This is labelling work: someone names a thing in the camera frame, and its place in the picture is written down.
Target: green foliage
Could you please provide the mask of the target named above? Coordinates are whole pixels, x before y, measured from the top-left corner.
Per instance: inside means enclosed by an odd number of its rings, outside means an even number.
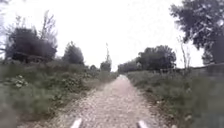
[[[21,62],[49,61],[54,58],[56,46],[52,42],[41,39],[35,29],[16,28],[8,37],[6,58]]]
[[[137,64],[135,60],[118,65],[119,73],[126,73],[131,71],[138,71],[138,70],[140,70],[140,66]]]
[[[170,124],[177,124],[180,128],[213,128],[218,127],[223,117],[223,114],[213,115],[216,111],[223,113],[223,105],[217,103],[223,99],[224,88],[217,77],[201,73],[183,77],[179,74],[159,75],[149,72],[133,72],[128,77],[150,102],[159,106]]]
[[[223,8],[222,0],[184,0],[181,6],[171,8],[171,15],[185,33],[184,42],[193,40],[198,49],[204,48],[212,55],[215,63],[224,62]]]
[[[90,70],[97,70],[97,67],[95,65],[91,65]]]
[[[0,75],[7,101],[22,122],[54,117],[59,107],[97,87],[88,81],[99,85],[117,76],[62,61],[1,65]]]
[[[102,62],[101,64],[100,64],[100,69],[102,70],[102,71],[108,71],[108,72],[110,72],[111,71],[111,63],[109,63],[109,62]]]
[[[157,46],[156,48],[146,48],[139,53],[137,62],[141,64],[143,70],[160,70],[174,68],[176,54],[168,46]]]
[[[73,42],[67,45],[63,60],[72,64],[84,64],[82,51]]]

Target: bush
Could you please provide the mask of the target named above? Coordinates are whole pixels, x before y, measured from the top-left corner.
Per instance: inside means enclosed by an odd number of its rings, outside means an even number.
[[[64,56],[62,58],[65,62],[72,64],[84,65],[84,58],[80,48],[76,47],[73,42],[68,43]]]
[[[117,75],[90,70],[84,65],[52,61],[46,64],[1,65],[1,81],[9,105],[19,120],[37,121],[55,116],[59,107],[78,99],[96,86],[88,81],[108,82]]]
[[[129,73],[128,77],[150,102],[159,106],[169,123],[177,124],[181,128],[196,127],[195,124],[199,122],[201,124],[201,116],[207,113],[208,104],[211,102],[211,92],[220,83],[220,80],[214,81],[203,74],[183,77],[178,74],[135,72]]]

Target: vegetation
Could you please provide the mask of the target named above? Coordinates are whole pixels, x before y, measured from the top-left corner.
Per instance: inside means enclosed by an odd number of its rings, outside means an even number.
[[[124,64],[118,65],[119,73],[126,73],[126,72],[138,71],[138,70],[141,70],[141,67],[140,65],[138,65],[136,60],[132,60]]]
[[[139,56],[130,62],[118,66],[119,72],[130,72],[138,70],[160,71],[173,69],[175,67],[176,54],[168,46],[157,46],[146,48]]]
[[[110,54],[109,54],[109,50],[108,50],[108,45],[107,45],[107,57],[106,57],[106,60],[100,64],[100,69],[102,71],[110,72],[111,71],[111,63],[112,62],[111,62],[111,58],[110,58]]]
[[[69,62],[72,64],[84,65],[84,58],[82,55],[82,51],[80,50],[80,48],[76,47],[73,42],[70,42],[67,45],[62,59],[65,62]]]
[[[1,88],[6,92],[9,106],[19,120],[37,121],[51,118],[57,109],[85,96],[91,88],[88,81],[108,82],[116,77],[109,73],[90,70],[82,65],[64,62],[47,64],[21,63],[1,65]]]
[[[181,6],[172,6],[171,15],[185,33],[183,41],[205,50],[205,64],[224,62],[222,0],[184,0]]]
[[[219,127],[223,116],[219,103],[222,102],[221,91],[224,88],[223,81],[218,77],[209,77],[197,71],[188,76],[146,71],[128,73],[127,76],[149,102],[160,108],[169,124],[180,128]]]

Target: sky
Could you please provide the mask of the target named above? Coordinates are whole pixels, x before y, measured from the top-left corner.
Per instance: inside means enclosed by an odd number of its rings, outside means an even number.
[[[4,12],[5,25],[16,15],[28,25],[41,28],[46,10],[55,16],[58,31],[57,56],[63,56],[68,42],[80,47],[85,64],[100,66],[106,58],[106,43],[112,69],[138,56],[146,47],[168,45],[177,56],[177,67],[183,67],[178,38],[183,35],[170,16],[170,6],[181,0],[12,0]],[[202,66],[203,51],[188,44],[190,65]]]

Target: treeline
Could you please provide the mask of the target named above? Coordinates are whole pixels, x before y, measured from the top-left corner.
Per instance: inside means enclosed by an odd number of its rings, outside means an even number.
[[[3,63],[8,60],[16,60],[21,63],[47,63],[53,60],[61,60],[66,63],[85,65],[82,51],[72,41],[65,48],[64,55],[56,58],[57,53],[57,31],[54,15],[45,12],[42,29],[37,30],[35,26],[29,28],[25,19],[17,16],[16,25],[5,27],[6,41],[1,43],[1,51],[5,53]],[[101,70],[111,71],[111,60],[109,52],[105,61],[101,63]]]
[[[125,73],[130,71],[150,70],[160,71],[163,69],[173,69],[176,64],[176,54],[173,50],[164,45],[155,48],[146,48],[140,52],[134,60],[120,64],[118,72]]]

